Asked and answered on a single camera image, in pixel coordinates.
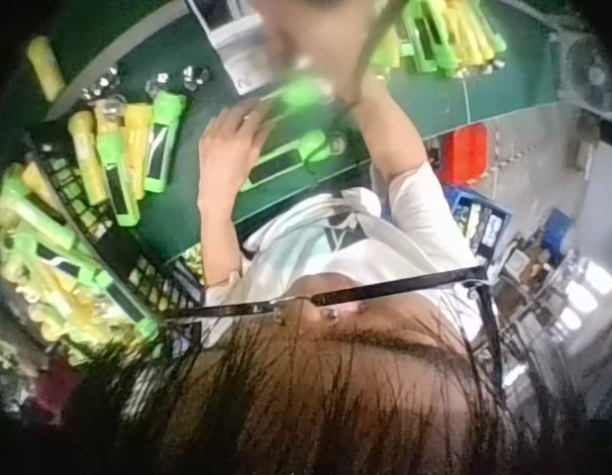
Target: metal rack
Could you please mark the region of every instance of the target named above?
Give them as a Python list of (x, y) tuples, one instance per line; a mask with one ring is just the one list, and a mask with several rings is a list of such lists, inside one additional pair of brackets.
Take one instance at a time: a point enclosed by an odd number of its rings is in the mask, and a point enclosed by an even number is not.
[(117, 225), (108, 201), (89, 205), (65, 121), (27, 131), (24, 143), (26, 159), (38, 166), (67, 224), (113, 278), (111, 297), (129, 316), (161, 321), (166, 310), (202, 302), (200, 284), (192, 296), (189, 282), (184, 285), (141, 247), (132, 230)]

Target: dark hair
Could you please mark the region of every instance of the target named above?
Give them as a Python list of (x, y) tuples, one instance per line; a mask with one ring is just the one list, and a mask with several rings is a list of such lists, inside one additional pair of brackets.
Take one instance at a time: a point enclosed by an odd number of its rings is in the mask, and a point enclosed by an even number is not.
[[(471, 360), (467, 377), (478, 390), (464, 394), (469, 415), (463, 439), (455, 441), (446, 430), (442, 455), (431, 460), (436, 455), (428, 440), (439, 405), (413, 412), (399, 405), (378, 407), (366, 425), (364, 400), (351, 395), (349, 371), (340, 364), (319, 403), (319, 417), (296, 420), (299, 411), (271, 406), (254, 414), (256, 395), (270, 383), (256, 358), (264, 351), (258, 333), (237, 330), (213, 370), (194, 376), (194, 384), (205, 388), (199, 400), (189, 394), (190, 371), (216, 355), (200, 347), (157, 359), (154, 348), (130, 359), (118, 348), (107, 350), (86, 368), (88, 376), (56, 427), (20, 426), (0, 408), (0, 442), (7, 447), (1, 455), (14, 455), (10, 472), (567, 475), (605, 463), (608, 440), (590, 438), (593, 432), (569, 379), (559, 378), (555, 394), (535, 365), (529, 405), (535, 412), (529, 415), (480, 391), (488, 378)], [(458, 371), (450, 372), (448, 357), (430, 359), (445, 378), (462, 376), (459, 363)], [(555, 364), (563, 376), (562, 365)], [(444, 418), (449, 428), (449, 412)]]

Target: woman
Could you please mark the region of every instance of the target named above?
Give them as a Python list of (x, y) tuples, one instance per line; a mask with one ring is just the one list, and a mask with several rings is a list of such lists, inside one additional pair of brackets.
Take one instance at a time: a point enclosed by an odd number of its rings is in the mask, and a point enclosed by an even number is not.
[[(154, 361), (152, 348), (123, 364), (114, 351), (102, 355), (58, 427), (18, 436), (0, 418), (4, 453), (17, 453), (12, 463), (23, 472), (49, 465), (54, 473), (581, 470), (571, 391), (542, 404), (532, 426), (518, 418), (473, 358), (480, 313), (462, 286), (361, 296), (368, 284), (475, 264), (413, 124), (370, 74), (353, 87), (368, 1), (255, 4), (273, 50), (307, 53), (352, 105), (378, 171), (374, 188), (384, 192), (306, 200), (254, 234), (246, 246), (255, 257), (245, 261), (231, 212), (270, 125), (256, 102), (223, 111), (199, 150), (207, 299), (271, 299), (231, 307), (235, 316), (269, 307), (271, 318), (206, 321), (203, 344), (174, 361)], [(391, 223), (380, 218), (381, 200), (389, 200)], [(331, 291), (345, 303), (313, 297)], [(551, 395), (531, 376), (536, 400), (547, 403)]]

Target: plastic bin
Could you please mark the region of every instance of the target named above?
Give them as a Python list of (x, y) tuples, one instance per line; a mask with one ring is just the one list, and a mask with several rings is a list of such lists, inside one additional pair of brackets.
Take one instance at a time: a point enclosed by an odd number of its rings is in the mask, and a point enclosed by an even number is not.
[[(469, 243), (476, 256), (483, 259), (484, 263), (490, 263), (513, 214), (469, 188), (443, 184), (443, 192), (457, 223), (459, 223), (461, 209), (470, 209), (473, 204), (480, 206), (480, 218), (486, 216), (484, 228), (479, 230), (480, 235), (475, 239), (469, 239)], [(497, 230), (488, 228), (493, 222), (501, 222)]]
[(26, 160), (37, 164), (61, 204), (63, 217), (113, 278), (113, 298), (126, 314), (159, 320), (167, 310), (202, 305), (202, 286), (198, 284), (190, 291), (189, 282), (183, 285), (157, 263), (131, 229), (117, 225), (109, 201), (97, 206), (88, 204), (65, 121), (47, 122), (28, 130), (24, 143)]

